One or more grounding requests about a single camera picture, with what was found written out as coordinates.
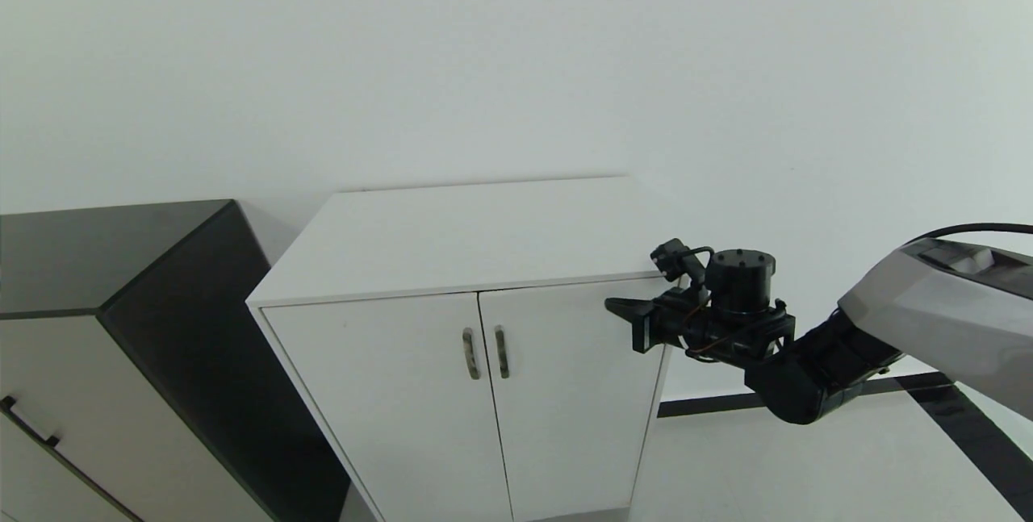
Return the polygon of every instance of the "black cabinet top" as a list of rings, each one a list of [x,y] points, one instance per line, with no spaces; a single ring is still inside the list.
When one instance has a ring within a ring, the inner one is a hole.
[[[231,199],[0,216],[0,318],[93,314]]]

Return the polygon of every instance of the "metal handle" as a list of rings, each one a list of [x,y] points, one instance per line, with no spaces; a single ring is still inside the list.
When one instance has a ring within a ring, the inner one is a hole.
[[[473,330],[471,329],[463,331],[463,350],[466,352],[466,368],[470,371],[470,378],[473,380],[480,378],[477,358],[473,356]]]
[[[509,358],[506,357],[506,334],[502,331],[502,325],[495,327],[495,345],[499,349],[499,374],[502,378],[509,378]]]
[[[42,435],[33,431],[33,429],[29,427],[29,424],[25,423],[25,421],[22,418],[15,416],[14,411],[11,410],[11,407],[14,407],[14,403],[17,402],[18,400],[15,400],[10,395],[4,397],[3,399],[0,399],[0,413],[3,413],[3,417],[7,418],[8,420],[10,420],[11,423],[14,424],[14,427],[21,429],[23,433],[29,436],[29,439],[32,439],[34,443],[40,446],[40,448],[42,448],[44,452],[50,454],[52,458],[56,459],[58,463],[60,463],[65,467],[65,469],[70,471],[70,473],[72,473],[74,478],[79,478],[80,482],[86,484],[88,488],[93,490],[93,492],[96,492],[97,495],[99,495],[104,499],[104,501],[112,504],[112,506],[115,508],[115,510],[121,512],[123,516],[125,516],[132,522],[144,522],[144,519],[133,514],[131,510],[123,505],[122,502],[120,502],[118,499],[115,499],[115,496],[108,494],[106,491],[104,491],[103,488],[98,486],[96,482],[90,480],[90,477],[84,473],[82,469],[75,467],[75,464],[71,463],[70,461],[68,461],[67,458],[62,456],[61,452],[57,451],[57,444],[61,442],[61,439],[59,437],[57,437],[56,435],[51,435],[50,437],[43,439]]]

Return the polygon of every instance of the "cabinet side panel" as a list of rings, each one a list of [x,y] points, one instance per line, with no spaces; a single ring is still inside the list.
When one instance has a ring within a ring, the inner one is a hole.
[[[233,204],[137,279],[101,321],[274,519],[336,522],[348,477],[245,304],[267,272]]]

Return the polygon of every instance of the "white cabinet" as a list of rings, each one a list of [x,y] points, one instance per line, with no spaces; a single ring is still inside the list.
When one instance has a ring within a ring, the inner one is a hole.
[[[660,349],[631,352],[628,325],[599,303],[652,298],[659,278],[481,293],[516,520],[627,508],[659,377]]]
[[[609,178],[323,207],[249,304],[378,520],[630,506],[667,351],[603,301],[669,287],[659,203]]]
[[[377,500],[384,519],[509,520],[476,295],[265,315],[363,483],[404,496]]]

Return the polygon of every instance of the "wire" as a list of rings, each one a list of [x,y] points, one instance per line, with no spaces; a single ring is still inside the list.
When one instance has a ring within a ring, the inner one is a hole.
[[[778,315],[772,316],[771,318],[764,318],[763,320],[758,320],[756,323],[753,323],[752,325],[747,325],[747,326],[739,329],[738,331],[732,331],[732,332],[728,333],[727,335],[725,335],[725,336],[723,336],[723,337],[715,340],[714,342],[708,344],[707,346],[705,346],[702,348],[686,348],[686,350],[688,350],[689,352],[692,352],[692,354],[706,352],[706,351],[710,350],[711,348],[714,348],[715,346],[721,344],[722,342],[724,342],[724,341],[726,341],[726,340],[728,340],[730,338],[737,337],[737,336],[739,336],[739,335],[741,335],[741,334],[743,334],[743,333],[745,333],[747,331],[756,330],[756,329],[759,329],[760,327],[763,327],[763,326],[766,326],[766,325],[773,325],[776,321],[781,320],[784,317],[785,317],[785,312],[782,311]]]
[[[963,223],[961,225],[950,225],[928,232],[911,240],[911,242],[918,242],[918,240],[925,238],[942,238],[952,234],[966,234],[968,232],[1006,232],[1009,234],[1033,235],[1033,225],[1027,223]]]
[[[702,302],[702,304],[700,304],[699,306],[697,306],[697,307],[693,308],[692,310],[690,310],[689,313],[687,313],[685,315],[685,318],[682,318],[682,324],[685,325],[685,326],[688,326],[689,319],[692,318],[692,316],[695,315],[696,312],[700,312],[700,310],[702,308],[705,308],[705,306],[707,306],[708,304],[710,304],[710,299],[711,299],[711,296],[708,296],[707,300],[705,300]]]

